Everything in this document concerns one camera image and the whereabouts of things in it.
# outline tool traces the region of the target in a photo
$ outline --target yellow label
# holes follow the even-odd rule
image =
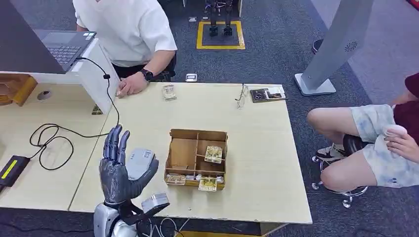
[[[9,168],[6,170],[6,172],[3,174],[3,176],[1,177],[1,179],[5,179],[7,177],[7,175],[10,173],[10,171],[12,170],[12,168],[14,167],[14,165],[17,163],[17,160],[14,160],[12,162],[12,164],[9,166]]]

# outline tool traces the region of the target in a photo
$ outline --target white monitor stand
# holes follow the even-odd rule
[[[303,73],[295,75],[305,96],[335,93],[328,79],[364,44],[374,0],[341,0],[322,46]]]

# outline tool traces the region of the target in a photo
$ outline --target sneaker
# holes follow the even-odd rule
[[[316,152],[317,158],[324,161],[333,161],[345,158],[343,145],[333,143],[330,147],[322,148]]]

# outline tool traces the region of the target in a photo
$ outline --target tie-dye shorts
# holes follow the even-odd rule
[[[395,124],[389,105],[351,107],[359,135],[368,144],[362,152],[377,179],[378,186],[401,188],[419,185],[419,164],[387,149],[382,129]]]

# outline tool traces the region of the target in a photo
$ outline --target knee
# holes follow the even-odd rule
[[[345,179],[344,174],[333,167],[327,167],[320,175],[323,185],[333,191],[342,192],[348,191],[350,182]]]
[[[318,127],[321,122],[322,117],[322,108],[315,108],[312,109],[307,114],[307,121],[312,127]]]

